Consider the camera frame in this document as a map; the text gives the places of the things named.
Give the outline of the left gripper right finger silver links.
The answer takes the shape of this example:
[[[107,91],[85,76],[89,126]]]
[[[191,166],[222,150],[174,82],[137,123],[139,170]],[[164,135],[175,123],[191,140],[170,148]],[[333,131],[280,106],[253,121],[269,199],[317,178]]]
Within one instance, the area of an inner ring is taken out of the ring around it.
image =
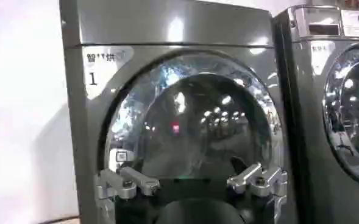
[[[277,198],[286,198],[288,193],[288,174],[280,166],[272,165],[264,168],[262,163],[256,162],[247,166],[237,157],[231,157],[235,174],[226,179],[226,192],[230,195],[250,194],[265,197],[272,195]]]

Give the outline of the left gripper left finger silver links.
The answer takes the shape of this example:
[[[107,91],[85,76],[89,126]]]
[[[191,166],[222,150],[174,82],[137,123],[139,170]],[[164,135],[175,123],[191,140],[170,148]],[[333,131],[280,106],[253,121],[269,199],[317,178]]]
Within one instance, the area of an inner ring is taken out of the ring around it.
[[[153,196],[160,189],[156,178],[148,177],[132,167],[123,167],[119,173],[111,169],[101,170],[96,185],[97,198],[106,199],[118,196],[129,200],[137,195],[137,190],[145,196]]]

